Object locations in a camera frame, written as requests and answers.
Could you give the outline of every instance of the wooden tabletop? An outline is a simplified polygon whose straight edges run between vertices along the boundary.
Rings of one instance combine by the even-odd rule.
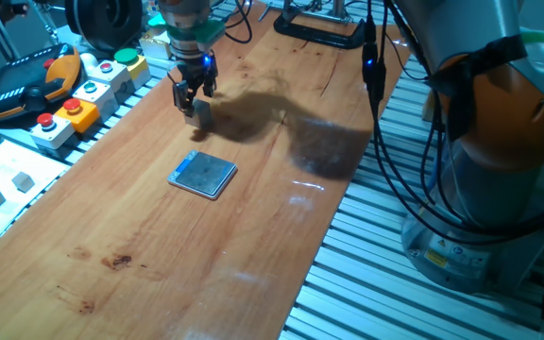
[[[0,240],[0,339],[278,337],[372,118],[361,50],[279,35],[263,9],[252,43],[214,48],[215,131],[164,79]],[[216,201],[166,181],[193,149],[238,166]]]

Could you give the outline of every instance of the emergency stop button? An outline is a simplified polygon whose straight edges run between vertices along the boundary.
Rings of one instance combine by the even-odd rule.
[[[37,123],[39,123],[45,131],[56,127],[54,116],[51,113],[40,114],[39,117],[37,117]]]
[[[52,66],[52,64],[54,63],[54,61],[56,61],[55,59],[53,58],[50,58],[48,60],[46,60],[44,63],[43,63],[43,68],[45,70],[49,69],[50,66]]]
[[[112,71],[112,64],[109,62],[103,63],[100,65],[100,71],[102,71],[102,73],[110,73]]]
[[[79,110],[81,110],[81,101],[72,98],[64,102],[64,105],[62,105],[65,110],[69,111],[69,113],[78,113]]]

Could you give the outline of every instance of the cable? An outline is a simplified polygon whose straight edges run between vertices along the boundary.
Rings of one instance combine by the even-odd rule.
[[[245,13],[245,16],[242,16],[241,17],[241,20],[239,20],[238,22],[234,23],[234,24],[231,24],[231,25],[227,25],[226,26],[226,29],[228,28],[233,28],[233,27],[237,27],[238,25],[242,24],[244,21],[245,21],[245,18],[249,15],[249,13],[251,12],[251,7],[253,6],[253,1],[254,0],[244,0],[243,1],[243,5],[241,5],[239,7],[239,9],[244,9],[245,8],[245,2],[248,1],[248,5],[246,7],[246,13]]]
[[[382,31],[383,34],[386,33],[386,15],[385,15],[384,19],[385,19],[384,20],[385,26],[384,26],[383,31]],[[384,51],[384,42],[382,42],[382,51]],[[383,55],[380,56],[379,62],[380,63],[383,62]],[[370,101],[371,106],[373,108],[375,108],[376,106],[378,107],[379,103],[376,102],[373,99],[374,96],[373,96],[373,93],[371,92],[372,87],[369,86],[369,84],[367,84],[367,88],[369,90],[369,101]],[[531,234],[533,232],[537,232],[539,230],[544,229],[544,219],[543,219],[544,218],[544,213],[540,214],[539,216],[537,216],[535,218],[529,219],[528,221],[525,221],[523,223],[518,223],[516,225],[507,226],[507,227],[499,227],[499,228],[495,228],[495,229],[485,229],[485,230],[479,230],[478,226],[473,225],[473,224],[469,223],[468,221],[462,221],[461,224],[454,223],[454,221],[451,221],[447,217],[445,217],[444,215],[438,213],[437,211],[435,211],[434,209],[429,207],[429,205],[427,205],[425,202],[423,202],[421,200],[421,198],[418,197],[418,195],[413,192],[413,190],[410,188],[408,183],[406,183],[404,178],[401,176],[400,172],[398,171],[395,164],[391,161],[391,158],[388,155],[387,149],[386,149],[385,144],[383,142],[381,129],[379,128],[378,117],[374,116],[374,120],[375,120],[375,130],[379,131],[379,132],[375,132],[375,136],[376,136],[375,138],[377,140],[376,141],[376,143],[377,143],[376,151],[377,151],[378,161],[380,161],[380,167],[381,167],[382,172],[384,173],[385,179],[390,184],[390,187],[392,187],[394,193],[400,198],[400,201],[402,202],[402,204],[405,204],[406,202],[403,200],[403,197],[401,197],[400,193],[398,193],[398,191],[395,190],[395,187],[394,187],[394,185],[393,185],[393,183],[391,181],[391,178],[388,177],[386,172],[384,171],[383,163],[381,162],[381,156],[380,156],[381,154],[379,153],[379,145],[381,146],[382,153],[383,153],[383,155],[385,157],[385,160],[389,164],[390,168],[392,169],[392,171],[396,175],[399,182],[402,184],[404,189],[406,189],[406,191],[409,193],[409,195],[412,198],[414,198],[417,201],[417,203],[419,205],[421,205],[424,209],[426,209],[428,212],[433,214],[436,218],[442,220],[443,222],[447,223],[448,225],[450,225],[451,227],[453,227],[455,229],[458,229],[458,230],[461,230],[461,231],[464,231],[464,232],[467,232],[467,233],[479,234],[479,235],[483,235],[483,236],[501,237],[500,239],[497,239],[497,240],[484,241],[484,242],[481,242],[481,243],[479,243],[479,242],[468,243],[468,242],[465,242],[465,241],[457,241],[457,242],[461,242],[462,244],[470,244],[470,245],[497,244],[497,243],[508,242],[508,241],[517,239],[519,237],[522,237],[522,236],[525,236],[525,235]],[[410,209],[410,207],[408,205],[405,204],[405,207],[407,208],[407,210],[410,213],[412,213],[415,216],[415,218],[419,219],[419,221],[421,223],[423,223],[426,228],[428,228],[428,229],[430,229],[430,230],[437,233],[436,229],[434,229],[429,224],[425,223],[417,213],[415,213],[412,209]]]
[[[254,0],[245,0],[245,1],[249,1],[249,7],[248,7],[248,10],[247,10],[247,11],[249,11],[251,9],[251,5],[253,5]],[[239,0],[236,0],[236,6],[238,6],[238,10],[241,12],[241,15],[243,16],[243,20],[245,21],[246,29],[248,31],[249,36],[248,36],[248,38],[246,40],[241,41],[241,40],[238,40],[238,39],[232,37],[228,32],[226,32],[225,34],[226,34],[226,36],[228,38],[230,38],[232,41],[234,41],[236,43],[247,44],[247,43],[250,43],[251,40],[253,39],[253,30],[251,30],[251,24],[249,23],[247,15],[245,14],[245,11],[243,10],[243,7],[239,3]]]
[[[425,180],[425,166],[427,165],[427,156],[430,153],[430,148],[432,146],[432,140],[434,139],[434,126],[430,128],[430,133],[427,136],[427,141],[425,142],[425,148],[423,149],[423,157],[421,157],[421,168],[419,169],[420,173],[420,180],[421,180],[421,187],[423,188],[423,194],[427,197],[427,200],[430,201],[430,203],[435,205],[435,201],[432,198],[432,195],[430,194],[430,190],[427,187],[427,181]]]
[[[390,42],[392,42],[392,47],[394,47],[394,51],[396,51],[396,57],[398,57],[400,67],[402,68],[402,71],[404,71],[404,74],[406,74],[412,80],[424,81],[424,80],[428,79],[426,76],[419,78],[419,77],[416,77],[416,76],[412,76],[410,73],[408,73],[408,71],[406,70],[406,68],[404,66],[404,63],[402,62],[402,58],[400,57],[400,52],[398,52],[398,48],[396,47],[396,45],[392,41],[392,38],[390,38],[390,36],[387,34],[387,32],[385,32],[385,38],[387,38]]]

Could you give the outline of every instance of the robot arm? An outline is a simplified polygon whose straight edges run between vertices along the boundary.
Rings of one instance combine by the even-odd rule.
[[[212,46],[225,32],[224,23],[209,20],[209,0],[163,0],[159,8],[169,34],[171,48],[178,60],[181,81],[174,82],[174,103],[184,113],[186,122],[204,128],[211,121],[209,104],[195,99],[203,93],[213,96],[216,90],[217,64]]]

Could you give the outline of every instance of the green button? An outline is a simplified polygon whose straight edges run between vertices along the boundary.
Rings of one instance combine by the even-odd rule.
[[[88,94],[94,93],[95,90],[97,89],[95,84],[92,82],[88,82],[87,84],[85,84],[83,88],[85,89],[85,92]]]
[[[124,65],[133,65],[138,62],[138,52],[133,48],[124,48],[114,54],[114,59]]]

